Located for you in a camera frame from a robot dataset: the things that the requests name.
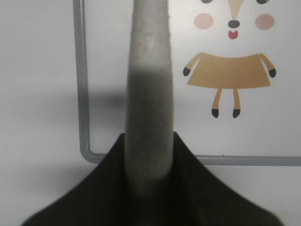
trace gray metal bar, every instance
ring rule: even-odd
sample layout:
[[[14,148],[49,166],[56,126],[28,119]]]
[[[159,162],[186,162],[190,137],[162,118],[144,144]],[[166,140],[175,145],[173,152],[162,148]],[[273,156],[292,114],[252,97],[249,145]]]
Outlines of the gray metal bar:
[[[87,54],[84,0],[73,0],[76,67],[79,105],[80,153],[88,162],[100,163],[105,154],[93,153],[90,149],[89,95],[87,83]],[[204,165],[229,166],[301,166],[301,157],[271,156],[210,156],[197,155]]]
[[[301,157],[281,156],[205,156],[197,159],[204,165],[223,166],[301,166]]]
[[[80,153],[88,162],[99,163],[105,154],[96,154],[90,149],[90,112],[84,0],[73,0],[73,15],[79,105]]]

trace black rubber base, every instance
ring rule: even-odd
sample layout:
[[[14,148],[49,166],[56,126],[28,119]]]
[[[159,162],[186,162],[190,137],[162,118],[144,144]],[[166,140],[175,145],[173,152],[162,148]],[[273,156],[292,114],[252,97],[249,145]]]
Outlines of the black rubber base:
[[[283,226],[273,214],[216,178],[177,133],[166,182],[158,200],[136,203],[131,199],[122,134],[87,178],[23,226],[132,226],[144,225],[139,224],[143,221],[156,226]]]

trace black nose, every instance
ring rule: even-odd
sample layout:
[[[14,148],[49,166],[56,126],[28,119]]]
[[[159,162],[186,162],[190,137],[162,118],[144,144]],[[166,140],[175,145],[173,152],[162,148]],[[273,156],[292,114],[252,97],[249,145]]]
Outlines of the black nose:
[[[240,22],[238,20],[230,20],[228,23],[228,26],[230,28],[237,28],[237,27],[239,27],[239,25],[240,25]]]

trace red tongue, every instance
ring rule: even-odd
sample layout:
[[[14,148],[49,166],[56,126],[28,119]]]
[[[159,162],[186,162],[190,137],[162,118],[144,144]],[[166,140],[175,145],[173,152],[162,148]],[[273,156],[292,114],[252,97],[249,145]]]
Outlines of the red tongue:
[[[236,39],[238,37],[238,31],[234,31],[234,32],[229,31],[228,35],[229,35],[229,38]]]

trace printed illustration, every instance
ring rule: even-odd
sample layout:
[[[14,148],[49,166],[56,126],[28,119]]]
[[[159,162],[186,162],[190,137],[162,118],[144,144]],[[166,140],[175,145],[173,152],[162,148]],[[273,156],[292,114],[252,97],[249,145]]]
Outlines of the printed illustration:
[[[214,0],[201,0],[204,4],[212,1]],[[240,22],[238,15],[244,1],[228,0],[232,16],[228,22],[230,28],[228,37],[233,42],[239,39],[238,27],[240,26]],[[259,4],[258,7],[269,2],[269,0],[254,1],[257,1]],[[214,19],[209,14],[201,13],[196,16],[194,23],[197,28],[203,30],[210,28],[214,23]],[[259,15],[255,20],[257,28],[261,30],[271,28],[274,23],[274,17],[270,14]],[[196,63],[197,65],[188,81],[188,85],[217,89],[212,106],[212,115],[215,118],[219,116],[219,101],[223,89],[233,90],[233,118],[237,118],[241,111],[238,90],[270,86],[268,73],[271,78],[276,76],[274,65],[263,53],[244,57],[220,57],[200,52],[187,63],[183,70],[184,76],[190,74],[191,69]]]

